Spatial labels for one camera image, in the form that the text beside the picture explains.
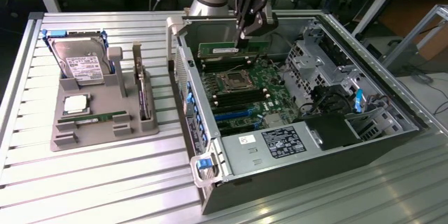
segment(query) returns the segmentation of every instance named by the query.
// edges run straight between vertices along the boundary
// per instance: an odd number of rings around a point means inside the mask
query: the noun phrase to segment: blue drive handle
[[[361,100],[362,100],[362,89],[357,89],[354,98],[354,110],[361,113]]]

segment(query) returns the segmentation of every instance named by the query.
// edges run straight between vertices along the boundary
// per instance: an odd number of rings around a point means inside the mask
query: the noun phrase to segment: white sticker
[[[214,54],[221,54],[225,52],[238,52],[239,50],[237,48],[213,48]]]
[[[254,142],[253,135],[239,136],[238,139],[239,139],[239,143],[241,144],[247,144],[247,143],[253,143]]]
[[[95,56],[66,58],[66,64],[77,81],[102,79],[102,72]]]
[[[74,124],[86,124],[86,123],[95,123],[95,122],[98,122],[98,119],[91,118],[91,119],[85,119],[85,120],[75,121]]]

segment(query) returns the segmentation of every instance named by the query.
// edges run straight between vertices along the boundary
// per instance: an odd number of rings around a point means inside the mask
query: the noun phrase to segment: cpu socket
[[[217,75],[226,91],[250,89],[253,83],[245,70],[223,72]]]

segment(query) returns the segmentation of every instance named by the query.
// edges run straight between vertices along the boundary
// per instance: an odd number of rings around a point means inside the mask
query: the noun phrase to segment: motherboard
[[[249,50],[218,61],[201,60],[201,81],[214,121],[222,136],[289,124],[298,115],[294,99],[283,86],[286,70],[259,55],[267,42],[255,42]],[[206,45],[206,49],[227,46]]]

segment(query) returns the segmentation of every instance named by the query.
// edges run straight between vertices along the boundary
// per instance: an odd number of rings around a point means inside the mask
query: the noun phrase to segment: label sticker
[[[98,119],[97,118],[91,118],[91,119],[85,119],[81,121],[75,121],[74,124],[87,124],[87,123],[97,123]]]
[[[291,126],[261,132],[261,135],[273,158],[281,158],[306,151]]]
[[[247,144],[247,143],[253,143],[254,142],[253,135],[239,136],[238,139],[239,139],[239,143],[241,144]]]
[[[239,49],[237,48],[213,48],[213,53],[214,54],[222,54],[225,52],[238,52]]]
[[[95,56],[66,58],[66,64],[77,81],[102,79],[102,72]]]

